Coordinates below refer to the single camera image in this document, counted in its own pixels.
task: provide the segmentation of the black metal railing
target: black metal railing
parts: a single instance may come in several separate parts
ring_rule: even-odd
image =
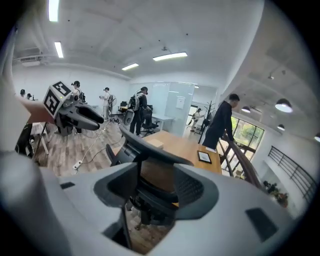
[[[303,198],[307,202],[312,200],[312,197],[317,189],[316,181],[307,173],[299,164],[293,161],[290,157],[282,153],[279,149],[271,146],[268,156],[290,177],[301,191]]]

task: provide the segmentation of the tablet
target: tablet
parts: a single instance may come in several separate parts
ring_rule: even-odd
[[[202,151],[199,151],[199,150],[197,152],[198,152],[199,161],[212,164],[210,156],[209,156],[208,153],[202,152]]]

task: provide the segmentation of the ceiling vent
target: ceiling vent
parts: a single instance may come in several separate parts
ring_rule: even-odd
[[[25,57],[21,58],[20,62],[23,66],[25,67],[33,67],[33,66],[39,66],[40,63],[40,58],[39,57]]]

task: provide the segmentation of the white ceiling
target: white ceiling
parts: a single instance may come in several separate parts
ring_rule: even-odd
[[[255,0],[60,0],[58,22],[46,5],[18,27],[15,59],[42,54],[43,62],[94,66],[129,77],[202,72],[224,84],[251,32]],[[58,59],[54,41],[61,41]],[[187,58],[152,57],[186,51]],[[128,71],[132,63],[140,66]]]
[[[249,106],[253,111],[245,116],[275,130],[283,124],[286,133],[313,140],[320,131],[317,70],[295,28],[270,3],[264,7],[251,48],[255,50],[249,51],[246,57],[247,60],[251,58],[249,68],[240,79],[235,79],[233,90],[228,92],[240,97],[236,111],[244,114],[241,108]],[[290,101],[292,113],[275,108],[281,98]]]

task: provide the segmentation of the glass partition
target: glass partition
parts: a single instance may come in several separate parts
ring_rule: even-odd
[[[166,122],[165,130],[182,136],[189,115],[195,86],[193,84],[171,82],[165,107],[165,116],[174,118]]]

